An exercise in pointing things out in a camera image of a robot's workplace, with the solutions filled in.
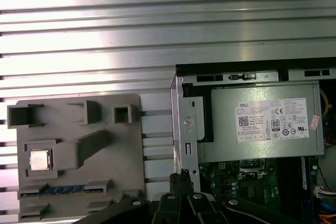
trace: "cable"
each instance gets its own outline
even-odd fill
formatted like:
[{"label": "cable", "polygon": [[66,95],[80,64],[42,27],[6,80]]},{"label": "cable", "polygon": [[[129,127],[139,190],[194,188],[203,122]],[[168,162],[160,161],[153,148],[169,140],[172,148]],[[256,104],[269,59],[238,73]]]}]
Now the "cable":
[{"label": "cable", "polygon": [[318,189],[318,192],[320,194],[324,194],[324,195],[336,195],[336,193],[330,192],[330,191],[324,191],[322,189]]},{"label": "cable", "polygon": [[325,179],[325,177],[324,177],[324,175],[323,175],[323,172],[322,172],[322,169],[321,169],[319,163],[318,163],[318,166],[317,166],[317,167],[319,168],[319,171],[320,171],[320,174],[321,174],[321,177],[322,177],[322,179],[323,179],[323,181],[324,181],[325,186],[327,187],[327,189],[328,189],[329,191],[331,191],[331,189],[330,189],[330,187],[329,187],[329,185],[328,185],[328,183],[327,183],[327,180]]},{"label": "cable", "polygon": [[332,205],[330,205],[326,202],[321,201],[320,202],[320,207],[327,212],[336,212],[336,207],[334,207],[334,206],[332,206]]},{"label": "cable", "polygon": [[255,216],[255,215],[248,214],[248,213],[246,213],[246,212],[242,212],[242,211],[239,211],[239,210],[233,209],[233,208],[231,208],[231,207],[227,207],[227,206],[225,206],[225,208],[228,209],[228,210],[230,210],[230,211],[232,211],[232,212],[237,212],[237,213],[242,214],[242,215],[250,216],[250,217],[252,217],[252,218],[254,218],[254,219],[256,219],[256,220],[259,220],[260,222],[262,222],[262,223],[264,223],[264,224],[271,224],[271,223],[269,223],[268,221],[265,221],[265,220],[263,220],[263,219],[260,219],[259,217]]},{"label": "cable", "polygon": [[327,135],[327,136],[325,137],[325,139],[326,139],[326,143],[327,143],[327,144],[335,146],[335,144],[333,144],[333,143],[331,142],[331,138],[332,138],[333,136],[335,136],[335,133],[331,133],[331,134]]},{"label": "cable", "polygon": [[336,146],[335,144],[330,144],[330,143],[328,143],[327,140],[325,140],[325,139],[324,139],[324,144],[325,144],[324,149],[328,149],[328,148],[330,148],[330,147]]},{"label": "cable", "polygon": [[329,110],[329,102],[328,102],[328,98],[326,96],[326,94],[324,93],[324,91],[322,89],[320,89],[320,94],[324,99],[324,112],[322,113],[322,118],[324,118]]},{"label": "cable", "polygon": [[319,216],[322,217],[322,218],[330,219],[330,218],[336,217],[336,214],[333,214],[333,215],[319,215]]},{"label": "cable", "polygon": [[332,224],[331,222],[327,221],[326,219],[320,217],[320,220],[325,224]]}]

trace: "green circuit board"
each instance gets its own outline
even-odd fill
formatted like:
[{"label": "green circuit board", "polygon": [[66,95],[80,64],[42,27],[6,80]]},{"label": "green circuit board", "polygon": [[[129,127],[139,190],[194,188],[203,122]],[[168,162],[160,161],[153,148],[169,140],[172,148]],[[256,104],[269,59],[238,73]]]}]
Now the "green circuit board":
[{"label": "green circuit board", "polygon": [[199,164],[201,190],[214,195],[218,202],[226,197],[240,197],[274,211],[280,211],[280,192],[276,159],[268,159],[263,178],[239,177],[239,161]]}]

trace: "yellow wire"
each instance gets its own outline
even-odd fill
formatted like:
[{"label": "yellow wire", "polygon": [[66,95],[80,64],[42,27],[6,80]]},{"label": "yellow wire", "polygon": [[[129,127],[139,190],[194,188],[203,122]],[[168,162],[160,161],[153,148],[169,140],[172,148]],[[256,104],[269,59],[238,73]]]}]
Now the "yellow wire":
[{"label": "yellow wire", "polygon": [[329,102],[328,102],[328,98],[327,98],[326,94],[324,93],[324,91],[322,89],[320,89],[320,93],[321,93],[321,96],[323,97],[324,103],[325,103],[324,112],[322,113],[322,118],[324,118],[327,115],[328,110],[329,110]]}]

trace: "orange wire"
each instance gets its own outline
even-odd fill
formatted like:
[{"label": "orange wire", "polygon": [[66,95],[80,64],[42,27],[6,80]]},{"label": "orange wire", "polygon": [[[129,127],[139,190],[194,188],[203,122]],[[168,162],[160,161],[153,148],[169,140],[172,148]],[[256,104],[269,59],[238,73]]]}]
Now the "orange wire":
[{"label": "orange wire", "polygon": [[332,224],[331,222],[327,221],[327,220],[324,219],[323,217],[320,217],[320,220],[322,220],[325,224]]},{"label": "orange wire", "polygon": [[330,219],[330,218],[336,217],[336,214],[334,214],[334,215],[319,215],[319,216],[323,219]]}]

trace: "power supply label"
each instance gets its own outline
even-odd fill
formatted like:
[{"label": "power supply label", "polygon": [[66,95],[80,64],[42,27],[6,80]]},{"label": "power supply label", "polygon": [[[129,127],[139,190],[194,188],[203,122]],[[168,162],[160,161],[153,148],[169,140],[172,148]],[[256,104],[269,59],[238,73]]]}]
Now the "power supply label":
[{"label": "power supply label", "polygon": [[237,142],[308,138],[305,98],[240,103]]}]

